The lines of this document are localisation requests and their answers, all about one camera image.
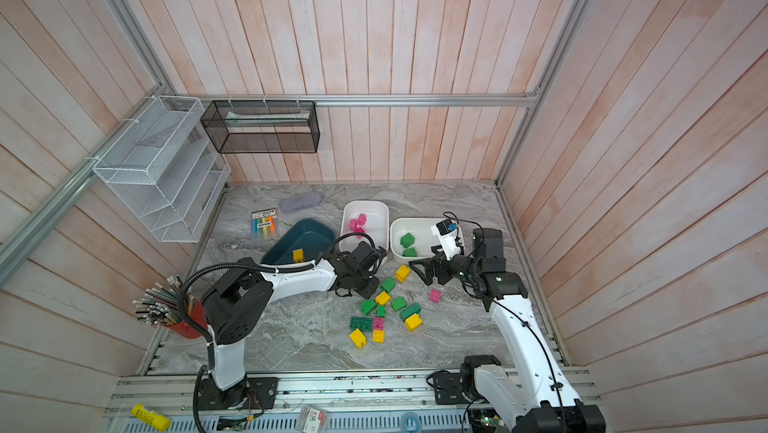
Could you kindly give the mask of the pink lego far right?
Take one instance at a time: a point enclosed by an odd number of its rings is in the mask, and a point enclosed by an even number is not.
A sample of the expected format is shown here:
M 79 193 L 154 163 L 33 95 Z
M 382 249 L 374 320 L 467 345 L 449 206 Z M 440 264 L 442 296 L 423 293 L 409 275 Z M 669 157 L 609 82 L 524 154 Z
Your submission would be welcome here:
M 431 289 L 429 293 L 429 300 L 434 303 L 439 303 L 442 298 L 442 292 L 437 289 Z

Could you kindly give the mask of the yellow lego front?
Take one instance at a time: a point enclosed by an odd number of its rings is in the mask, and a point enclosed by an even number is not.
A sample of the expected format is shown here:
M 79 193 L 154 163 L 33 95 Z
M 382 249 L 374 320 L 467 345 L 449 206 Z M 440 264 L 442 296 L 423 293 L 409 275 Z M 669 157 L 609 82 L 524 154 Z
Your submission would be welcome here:
M 362 350 L 363 347 L 367 344 L 367 337 L 360 329 L 354 329 L 349 334 L 349 338 L 352 343 L 360 350 Z

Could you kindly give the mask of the teal plastic bin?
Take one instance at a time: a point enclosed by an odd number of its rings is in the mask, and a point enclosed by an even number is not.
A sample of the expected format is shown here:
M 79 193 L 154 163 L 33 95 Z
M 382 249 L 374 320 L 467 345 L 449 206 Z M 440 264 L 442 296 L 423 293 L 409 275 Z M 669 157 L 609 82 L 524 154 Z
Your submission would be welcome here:
M 262 256 L 261 262 L 268 265 L 294 263 L 294 252 L 301 250 L 305 261 L 316 259 L 326 252 L 335 241 L 336 235 L 330 227 L 312 218 L 299 220 L 287 230 Z

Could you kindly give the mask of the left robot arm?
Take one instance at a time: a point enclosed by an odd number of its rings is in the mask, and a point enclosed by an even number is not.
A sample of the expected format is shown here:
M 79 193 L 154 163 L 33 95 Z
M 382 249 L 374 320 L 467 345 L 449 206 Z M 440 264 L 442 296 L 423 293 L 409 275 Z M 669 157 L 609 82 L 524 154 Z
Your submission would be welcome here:
M 316 258 L 270 265 L 251 258 L 218 263 L 191 274 L 179 287 L 177 310 L 206 345 L 207 363 L 198 370 L 192 411 L 264 411 L 274 405 L 278 380 L 250 379 L 245 341 L 266 307 L 279 300 L 315 292 L 369 299 L 380 280 L 377 272 L 386 249 L 365 233 L 350 251 L 340 239 Z

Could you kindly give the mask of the white bin right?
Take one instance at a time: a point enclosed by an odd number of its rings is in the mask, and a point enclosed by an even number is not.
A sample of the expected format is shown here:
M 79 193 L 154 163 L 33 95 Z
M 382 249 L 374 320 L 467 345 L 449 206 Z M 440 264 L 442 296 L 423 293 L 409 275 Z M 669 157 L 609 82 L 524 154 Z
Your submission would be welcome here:
M 406 264 L 411 260 L 431 258 L 434 255 L 433 249 L 442 251 L 440 248 L 439 240 L 431 231 L 431 226 L 437 223 L 443 218 L 428 218 L 428 217 L 413 217 L 413 218 L 399 218 L 396 219 L 390 225 L 390 248 L 392 250 L 393 258 L 400 264 Z M 464 253 L 464 235 L 459 226 L 461 239 L 463 243 Z M 400 244 L 400 238 L 406 234 L 411 233 L 415 237 L 415 243 L 413 248 L 416 249 L 416 257 L 404 257 L 403 252 L 407 248 L 403 248 Z

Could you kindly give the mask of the yellow lego centre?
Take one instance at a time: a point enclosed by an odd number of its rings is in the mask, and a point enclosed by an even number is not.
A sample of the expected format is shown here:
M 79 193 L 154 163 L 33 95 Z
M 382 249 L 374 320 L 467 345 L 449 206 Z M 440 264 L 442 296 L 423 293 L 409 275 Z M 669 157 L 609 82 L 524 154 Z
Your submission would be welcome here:
M 378 305 L 386 305 L 390 299 L 391 296 L 387 292 L 383 291 L 376 296 L 375 301 Z

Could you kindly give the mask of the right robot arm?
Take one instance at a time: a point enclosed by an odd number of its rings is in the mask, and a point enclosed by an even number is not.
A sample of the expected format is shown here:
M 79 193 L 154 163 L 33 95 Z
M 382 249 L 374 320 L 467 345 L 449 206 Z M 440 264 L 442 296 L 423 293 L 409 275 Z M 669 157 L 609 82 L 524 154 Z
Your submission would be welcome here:
M 519 276 L 507 269 L 503 235 L 477 227 L 464 244 L 458 225 L 444 219 L 431 226 L 439 244 L 429 259 L 409 266 L 422 281 L 441 285 L 452 279 L 482 302 L 510 351 L 518 374 L 514 382 L 492 355 L 474 355 L 461 365 L 463 394 L 490 404 L 509 432 L 604 432 L 606 420 L 584 403 L 562 372 L 536 322 L 533 304 Z

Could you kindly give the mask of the white bin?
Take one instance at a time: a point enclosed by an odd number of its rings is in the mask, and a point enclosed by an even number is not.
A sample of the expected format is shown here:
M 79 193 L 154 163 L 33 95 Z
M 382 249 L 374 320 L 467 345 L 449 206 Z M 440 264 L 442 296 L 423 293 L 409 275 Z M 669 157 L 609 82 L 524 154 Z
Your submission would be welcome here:
M 406 264 L 411 260 L 431 258 L 434 255 L 433 249 L 442 251 L 440 248 L 439 240 L 431 231 L 431 226 L 437 223 L 443 218 L 428 218 L 428 217 L 413 217 L 413 218 L 399 218 L 396 219 L 390 225 L 390 248 L 392 250 L 393 258 L 400 264 Z M 464 235 L 459 226 L 461 239 L 463 243 L 464 253 Z M 403 248 L 400 244 L 400 238 L 406 234 L 411 233 L 415 237 L 415 243 L 413 248 L 416 249 L 416 257 L 404 257 L 403 252 L 407 248 Z
M 362 227 L 362 233 L 371 237 L 377 247 L 389 249 L 389 207 L 375 200 L 349 202 L 343 211 L 340 234 L 351 233 L 349 222 L 353 219 Z

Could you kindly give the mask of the rainbow colour card pack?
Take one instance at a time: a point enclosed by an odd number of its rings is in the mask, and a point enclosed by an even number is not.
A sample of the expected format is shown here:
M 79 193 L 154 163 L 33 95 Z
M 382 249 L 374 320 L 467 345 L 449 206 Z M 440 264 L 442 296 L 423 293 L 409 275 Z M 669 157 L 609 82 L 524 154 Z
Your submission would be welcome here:
M 251 236 L 253 239 L 272 238 L 278 235 L 278 211 L 276 207 L 251 212 Z

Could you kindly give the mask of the green lego centre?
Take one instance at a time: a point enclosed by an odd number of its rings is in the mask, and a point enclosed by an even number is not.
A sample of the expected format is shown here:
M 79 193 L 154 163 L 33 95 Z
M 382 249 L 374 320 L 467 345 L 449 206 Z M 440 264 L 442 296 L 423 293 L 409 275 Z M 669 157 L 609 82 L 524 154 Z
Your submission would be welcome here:
M 398 297 L 398 298 L 394 298 L 391 301 L 391 306 L 395 311 L 400 311 L 407 306 L 407 302 L 405 301 L 404 298 Z

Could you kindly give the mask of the dark green flat lego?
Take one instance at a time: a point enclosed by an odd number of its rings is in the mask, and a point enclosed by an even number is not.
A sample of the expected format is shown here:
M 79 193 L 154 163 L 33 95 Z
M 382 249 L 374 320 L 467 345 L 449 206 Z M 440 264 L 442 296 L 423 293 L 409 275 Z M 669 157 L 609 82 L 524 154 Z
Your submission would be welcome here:
M 350 319 L 350 328 L 352 330 L 360 330 L 361 332 L 369 332 L 374 330 L 374 321 L 369 317 L 353 316 Z

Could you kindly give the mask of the green long lego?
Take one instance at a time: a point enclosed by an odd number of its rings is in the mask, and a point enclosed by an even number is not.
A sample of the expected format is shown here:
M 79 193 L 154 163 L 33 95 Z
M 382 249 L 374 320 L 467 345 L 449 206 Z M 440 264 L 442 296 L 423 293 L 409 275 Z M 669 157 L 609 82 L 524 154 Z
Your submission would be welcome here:
M 421 312 L 421 305 L 418 303 L 413 303 L 400 311 L 400 318 L 402 321 L 405 321 L 410 316 L 414 314 L 419 314 L 420 312 Z

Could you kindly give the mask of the green lego top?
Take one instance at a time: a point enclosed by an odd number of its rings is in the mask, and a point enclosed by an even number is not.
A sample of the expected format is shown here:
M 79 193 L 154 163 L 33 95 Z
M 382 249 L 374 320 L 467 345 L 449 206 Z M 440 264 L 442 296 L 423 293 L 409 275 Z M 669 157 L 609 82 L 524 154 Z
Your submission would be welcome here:
M 406 233 L 400 238 L 400 244 L 403 248 L 410 248 L 415 243 L 415 237 L 411 233 Z

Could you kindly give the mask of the grey fabric pouch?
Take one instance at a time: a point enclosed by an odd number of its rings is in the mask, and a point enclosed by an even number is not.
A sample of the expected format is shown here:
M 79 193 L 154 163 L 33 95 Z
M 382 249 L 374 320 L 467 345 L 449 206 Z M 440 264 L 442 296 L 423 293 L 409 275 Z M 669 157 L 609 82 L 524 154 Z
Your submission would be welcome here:
M 279 209 L 283 213 L 292 213 L 313 208 L 321 201 L 322 195 L 318 191 L 308 191 L 283 199 L 279 203 Z

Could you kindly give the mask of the red pencil cup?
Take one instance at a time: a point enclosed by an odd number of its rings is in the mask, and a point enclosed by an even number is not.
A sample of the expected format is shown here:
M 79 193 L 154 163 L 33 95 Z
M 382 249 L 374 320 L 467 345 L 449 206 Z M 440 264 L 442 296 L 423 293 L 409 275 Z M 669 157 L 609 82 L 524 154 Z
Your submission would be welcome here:
M 144 291 L 143 295 L 133 301 L 134 314 L 139 323 L 154 327 L 169 329 L 185 339 L 201 337 L 186 318 L 194 320 L 201 326 L 205 325 L 205 318 L 201 303 L 186 293 L 183 306 L 186 317 L 178 307 L 182 282 L 179 276 L 171 276 L 165 283 L 156 283 L 153 287 Z

